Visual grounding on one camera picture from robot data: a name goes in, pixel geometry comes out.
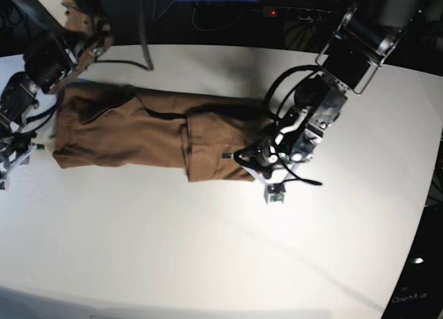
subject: metal bracket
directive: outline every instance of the metal bracket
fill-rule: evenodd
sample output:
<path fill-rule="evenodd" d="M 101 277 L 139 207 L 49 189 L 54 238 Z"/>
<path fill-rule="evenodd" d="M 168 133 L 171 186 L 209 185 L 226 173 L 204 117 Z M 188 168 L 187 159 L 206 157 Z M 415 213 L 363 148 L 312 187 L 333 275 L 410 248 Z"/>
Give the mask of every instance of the metal bracket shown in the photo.
<path fill-rule="evenodd" d="M 0 191 L 7 190 L 8 189 L 8 176 L 11 174 L 11 172 L 20 166 L 22 163 L 25 163 L 25 161 L 29 158 L 29 156 L 38 150 L 41 147 L 41 145 L 36 145 L 31 143 L 29 145 L 28 150 L 23 153 L 20 157 L 18 157 L 13 163 L 10 164 L 6 172 L 3 174 L 0 173 Z"/>
<path fill-rule="evenodd" d="M 340 25 L 332 35 L 332 38 L 328 41 L 326 47 L 317 55 L 316 63 L 323 68 L 323 71 L 329 73 L 336 81 L 336 84 L 344 90 L 352 90 L 355 94 L 361 95 L 370 81 L 373 79 L 375 73 L 380 69 L 391 52 L 395 50 L 399 40 L 401 39 L 402 32 L 399 31 L 396 35 L 391 34 L 387 30 L 383 33 L 382 40 L 377 40 L 376 46 L 372 45 L 370 34 L 373 29 L 372 26 L 366 27 L 366 23 L 361 21 L 361 16 L 357 9 L 357 2 L 353 3 L 346 12 Z M 329 48 L 336 43 L 347 44 L 352 48 L 351 53 L 358 53 L 366 58 L 368 69 L 361 77 L 358 84 L 355 86 L 349 86 L 343 78 L 338 78 L 334 73 L 328 71 L 325 66 L 328 57 L 330 56 Z"/>
<path fill-rule="evenodd" d="M 294 163 L 291 168 L 292 172 L 295 172 L 299 165 L 299 163 Z M 262 177 L 262 175 L 260 175 L 254 169 L 247 167 L 243 167 L 243 169 L 245 169 L 254 179 L 264 185 L 264 200 L 266 201 L 267 205 L 270 203 L 284 203 L 284 196 L 286 194 L 284 184 L 268 183 L 266 179 L 264 179 L 264 177 Z M 286 175 L 284 181 L 289 179 L 292 179 L 292 175 L 290 173 Z"/>

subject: brown trousers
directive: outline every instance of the brown trousers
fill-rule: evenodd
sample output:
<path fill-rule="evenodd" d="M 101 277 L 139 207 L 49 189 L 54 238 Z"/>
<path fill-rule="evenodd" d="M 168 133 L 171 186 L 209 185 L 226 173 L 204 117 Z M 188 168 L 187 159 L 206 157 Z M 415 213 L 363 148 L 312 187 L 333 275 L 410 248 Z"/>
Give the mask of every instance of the brown trousers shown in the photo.
<path fill-rule="evenodd" d="M 260 101 L 78 82 L 57 118 L 62 168 L 127 163 L 184 168 L 191 182 L 251 180 L 234 160 L 268 124 Z"/>

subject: white tabletop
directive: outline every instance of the white tabletop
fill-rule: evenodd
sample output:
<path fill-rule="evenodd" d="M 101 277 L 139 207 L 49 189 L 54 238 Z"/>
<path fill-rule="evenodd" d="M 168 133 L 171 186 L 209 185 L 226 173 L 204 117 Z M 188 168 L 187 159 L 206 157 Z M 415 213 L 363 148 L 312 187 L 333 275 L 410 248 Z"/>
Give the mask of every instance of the white tabletop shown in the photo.
<path fill-rule="evenodd" d="M 281 72 L 314 62 L 254 48 L 151 52 L 153 73 L 96 64 L 83 77 L 261 98 Z M 104 58 L 142 62 L 139 46 Z M 21 65 L 0 60 L 2 87 Z M 440 77 L 383 67 L 299 169 L 324 186 L 289 183 L 283 206 L 266 206 L 257 182 L 189 184 L 183 170 L 135 165 L 61 170 L 37 152 L 0 193 L 0 285 L 88 306 L 67 318 L 130 319 L 137 309 L 168 319 L 380 319 L 431 182 L 442 91 Z M 40 133 L 49 147 L 50 134 Z"/>

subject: folded cloth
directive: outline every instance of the folded cloth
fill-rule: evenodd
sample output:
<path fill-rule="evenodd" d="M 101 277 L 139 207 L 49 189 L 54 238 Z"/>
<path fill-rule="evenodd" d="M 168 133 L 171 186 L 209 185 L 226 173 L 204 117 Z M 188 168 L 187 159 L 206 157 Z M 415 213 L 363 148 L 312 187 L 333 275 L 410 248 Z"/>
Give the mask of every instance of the folded cloth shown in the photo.
<path fill-rule="evenodd" d="M 259 100 L 77 82 L 64 92 L 53 156 L 62 168 L 133 163 L 184 168 L 191 182 L 250 181 L 222 156 L 268 123 Z"/>

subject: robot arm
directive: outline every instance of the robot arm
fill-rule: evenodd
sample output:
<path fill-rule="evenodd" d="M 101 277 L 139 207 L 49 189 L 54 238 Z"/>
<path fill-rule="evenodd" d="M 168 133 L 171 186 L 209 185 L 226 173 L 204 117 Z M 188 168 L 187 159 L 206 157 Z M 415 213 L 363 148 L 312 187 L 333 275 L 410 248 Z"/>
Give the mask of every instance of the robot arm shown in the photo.
<path fill-rule="evenodd" d="M 14 1 L 21 8 L 27 8 L 28 13 L 40 7 L 35 0 Z M 97 6 L 89 7 L 85 0 L 80 2 L 87 13 L 102 13 Z M 250 147 L 231 154 L 237 163 L 266 184 L 267 201 L 282 201 L 287 181 L 321 184 L 299 177 L 295 174 L 297 166 L 311 160 L 326 130 L 340 115 L 347 92 L 364 91 L 424 2 L 359 0 L 346 12 L 330 42 L 317 57 L 317 65 L 289 69 L 275 81 L 264 101 L 268 110 L 283 80 L 297 71 L 310 71 L 309 77 L 294 87 L 292 108 L 283 117 L 269 111 L 273 123 L 260 138 Z M 35 132 L 24 136 L 13 131 L 11 125 L 26 125 L 25 115 L 36 103 L 35 96 L 40 89 L 44 93 L 57 92 L 110 46 L 109 32 L 103 28 L 91 30 L 98 31 L 94 35 L 72 33 L 60 30 L 47 13 L 37 12 L 39 21 L 54 29 L 25 54 L 25 71 L 11 78 L 1 96 L 0 167 L 3 165 L 6 172 L 0 169 L 0 188 L 10 166 L 32 150 L 30 141 L 35 137 Z M 268 184 L 266 179 L 281 169 L 288 171 L 288 177 L 281 183 Z"/>
<path fill-rule="evenodd" d="M 268 110 L 269 101 L 283 80 L 298 71 L 311 72 L 293 89 L 293 106 L 286 114 L 281 118 L 279 112 L 270 112 L 273 124 L 263 136 L 233 154 L 243 168 L 265 184 L 266 202 L 283 201 L 287 181 L 321 185 L 299 177 L 296 168 L 312 159 L 326 130 L 339 117 L 347 101 L 346 94 L 349 91 L 363 93 L 424 2 L 359 0 L 346 12 L 316 58 L 316 66 L 289 69 L 275 81 L 264 101 Z M 273 172 L 281 169 L 288 171 L 288 176 L 280 183 L 267 183 Z"/>
<path fill-rule="evenodd" d="M 39 13 L 43 26 L 53 28 L 39 36 L 24 54 L 25 69 L 14 74 L 0 97 L 0 190 L 7 188 L 7 178 L 13 169 L 25 163 L 29 155 L 41 145 L 32 143 L 36 130 L 23 132 L 26 125 L 36 120 L 48 121 L 59 107 L 56 105 L 37 116 L 27 117 L 38 106 L 37 93 L 56 94 L 66 83 L 76 79 L 97 56 L 112 43 L 109 27 L 90 16 L 88 24 L 79 16 L 79 10 L 66 10 L 66 23 L 61 26 L 36 0 L 14 0 L 26 11 Z"/>

